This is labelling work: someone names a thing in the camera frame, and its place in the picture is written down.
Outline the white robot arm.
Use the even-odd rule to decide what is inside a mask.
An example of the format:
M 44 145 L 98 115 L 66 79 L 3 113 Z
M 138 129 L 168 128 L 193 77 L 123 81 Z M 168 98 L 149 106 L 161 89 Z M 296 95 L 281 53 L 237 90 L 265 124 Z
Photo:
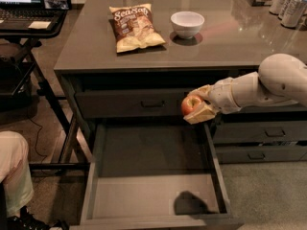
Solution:
M 181 103 L 185 104 L 192 110 L 184 111 L 183 119 L 191 125 L 248 106 L 307 106 L 307 65 L 291 55 L 271 55 L 257 72 L 194 89 Z

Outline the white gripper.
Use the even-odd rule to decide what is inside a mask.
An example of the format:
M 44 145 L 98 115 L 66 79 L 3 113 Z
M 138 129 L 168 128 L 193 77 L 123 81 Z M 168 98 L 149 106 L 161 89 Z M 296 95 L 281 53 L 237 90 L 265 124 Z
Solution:
M 232 95 L 232 83 L 233 78 L 227 78 L 218 80 L 211 86 L 207 84 L 190 91 L 189 96 L 198 96 L 203 100 L 210 101 L 211 104 L 202 102 L 183 119 L 193 125 L 213 119 L 219 111 L 223 114 L 240 111 L 241 107 L 236 104 Z

